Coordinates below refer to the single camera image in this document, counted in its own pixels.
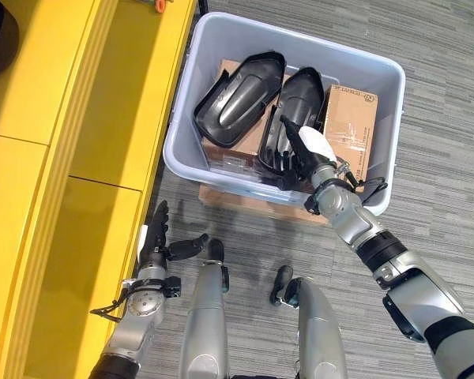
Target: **robotic hand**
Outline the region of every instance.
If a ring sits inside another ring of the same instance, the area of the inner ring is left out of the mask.
[[[164,319],[165,299],[181,295],[181,279],[167,277],[167,260],[180,261],[202,251],[209,239],[206,234],[194,240],[166,246],[168,206],[162,201],[149,224],[144,247],[139,253],[136,279],[124,280],[118,300],[91,313],[118,322],[107,341],[90,379],[134,379],[144,353],[158,326]],[[126,302],[123,318],[109,313]]]
[[[474,324],[464,314],[454,290],[416,253],[385,229],[355,194],[358,183],[347,166],[337,169],[325,137],[308,126],[281,121],[295,152],[295,169],[280,186],[300,179],[315,188],[307,211],[321,214],[335,232],[387,290],[383,304],[410,340],[428,342],[439,373],[445,379],[474,379]],[[344,174],[349,182],[339,178]]]

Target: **light blue plastic bin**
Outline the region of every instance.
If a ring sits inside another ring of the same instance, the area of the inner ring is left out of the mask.
[[[388,188],[367,204],[375,215],[388,206],[404,99],[404,70],[394,61],[338,43],[226,13],[203,16],[194,30],[179,85],[164,160],[177,175],[238,195],[281,204],[302,205],[305,193],[283,192],[239,174],[210,170],[202,151],[193,110],[216,80],[222,59],[242,61],[263,51],[279,51],[287,72],[312,66],[328,88],[333,82],[378,95],[378,113],[367,178],[383,176]]]

